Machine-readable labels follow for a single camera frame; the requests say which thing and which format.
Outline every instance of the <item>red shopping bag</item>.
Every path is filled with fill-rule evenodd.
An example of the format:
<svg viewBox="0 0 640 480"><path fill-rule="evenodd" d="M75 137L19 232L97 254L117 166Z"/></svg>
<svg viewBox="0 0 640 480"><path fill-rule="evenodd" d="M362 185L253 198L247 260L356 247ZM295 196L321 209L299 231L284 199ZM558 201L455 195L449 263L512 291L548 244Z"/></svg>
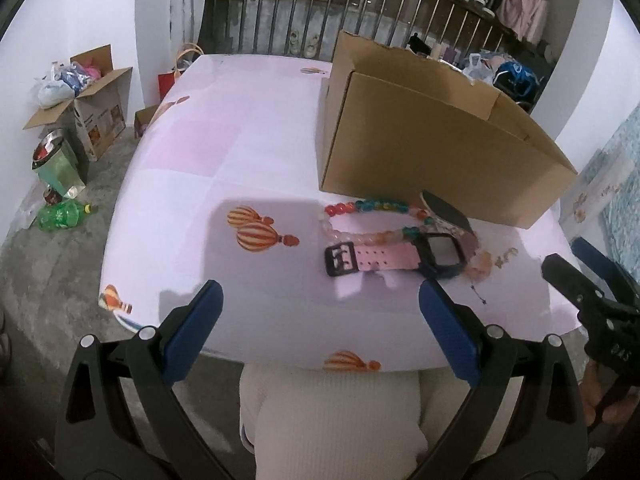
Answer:
<svg viewBox="0 0 640 480"><path fill-rule="evenodd" d="M185 43L178 55L175 57L175 65L174 69L167 74L159 74L158 75L158 89L160 91L160 100L164 99L164 96L168 94L171 87L177 81L177 79L182 75L186 69L178 70L178 62L182 58L182 56L186 56L190 52L195 52L196 54L200 54L201 56L204 54L202 49L197 46L195 43Z"/></svg>

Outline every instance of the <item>pink tablecloth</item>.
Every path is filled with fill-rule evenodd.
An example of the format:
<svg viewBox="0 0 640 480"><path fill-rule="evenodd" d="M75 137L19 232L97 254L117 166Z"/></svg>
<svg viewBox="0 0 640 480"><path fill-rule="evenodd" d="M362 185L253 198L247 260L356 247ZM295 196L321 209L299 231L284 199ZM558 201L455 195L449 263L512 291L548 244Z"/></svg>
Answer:
<svg viewBox="0 0 640 480"><path fill-rule="evenodd" d="M130 314L116 312L122 324L158 325L214 279L225 304L206 353L307 368L322 368L340 350L387 371L446 364L418 310L419 274L329 278L324 270L329 243L319 213L348 200L318 191L316 139L330 70L305 59L203 56L178 80L164 100L176 104L146 131L111 223L100 291L111 285L111 300L116 290L130 304ZM242 248L228 223L239 206L272 218L278 235L300 243L274 238L265 251ZM376 232L406 222L373 212L334 226ZM511 250L510 257L476 290L465 277L444 282L454 301L519 338L578 325L574 307L540 276L547 254L575 262L550 212L527 231L472 225L484 248L494 256Z"/></svg>

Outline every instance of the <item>small cardboard box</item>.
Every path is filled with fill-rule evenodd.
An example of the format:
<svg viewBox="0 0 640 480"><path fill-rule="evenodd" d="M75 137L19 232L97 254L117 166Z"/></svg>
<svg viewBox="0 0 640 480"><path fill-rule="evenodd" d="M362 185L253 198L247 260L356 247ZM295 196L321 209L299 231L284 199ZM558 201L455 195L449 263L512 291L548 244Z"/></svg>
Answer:
<svg viewBox="0 0 640 480"><path fill-rule="evenodd" d="M146 126L149 126L149 123L151 122L151 119L153 119L158 107L159 105L153 105L136 112L133 117L133 131L136 139L142 138L145 134Z"/></svg>
<svg viewBox="0 0 640 480"><path fill-rule="evenodd" d="M470 218L521 228L576 176L553 140L498 89L346 32L322 141L324 191L417 203L426 189Z"/></svg>
<svg viewBox="0 0 640 480"><path fill-rule="evenodd" d="M45 124L64 127L74 122L76 134L87 158L96 161L125 127L116 82L130 73L132 67L113 69L111 45L73 56L70 62L73 61L80 64L91 62L100 69L102 78L80 92L75 99L61 102L47 110L38 110L24 129Z"/></svg>

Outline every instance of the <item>soda bottle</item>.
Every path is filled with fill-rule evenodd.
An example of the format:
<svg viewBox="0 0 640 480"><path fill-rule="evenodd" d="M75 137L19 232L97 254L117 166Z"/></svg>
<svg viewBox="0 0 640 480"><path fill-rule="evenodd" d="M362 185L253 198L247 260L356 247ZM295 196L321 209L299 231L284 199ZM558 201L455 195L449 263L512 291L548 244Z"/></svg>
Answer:
<svg viewBox="0 0 640 480"><path fill-rule="evenodd" d="M38 227L46 232L76 227L90 213L91 205L83 205L75 198L46 205L38 212Z"/></svg>

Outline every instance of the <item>concrete floor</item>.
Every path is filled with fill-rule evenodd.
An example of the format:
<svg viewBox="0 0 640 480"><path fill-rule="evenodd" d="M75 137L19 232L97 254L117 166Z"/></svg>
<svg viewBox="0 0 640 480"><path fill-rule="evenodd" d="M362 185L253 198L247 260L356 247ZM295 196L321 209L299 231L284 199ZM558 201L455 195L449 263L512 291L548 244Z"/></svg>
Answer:
<svg viewBox="0 0 640 480"><path fill-rule="evenodd" d="M54 445L58 403L80 338L102 341L131 334L97 306L100 268L118 190L136 149L130 130L90 170L80 199L96 212L83 225L53 234L32 227L13 234L0 255L0 306L7 312L12 366L0 383L0 402L20 420L33 440ZM584 370L584 337L564 337L579 377ZM254 457L238 438L238 381L241 365L201 356L187 380L174 386L204 440L238 480L255 477ZM132 415L147 448L162 456L135 390L124 383Z"/></svg>

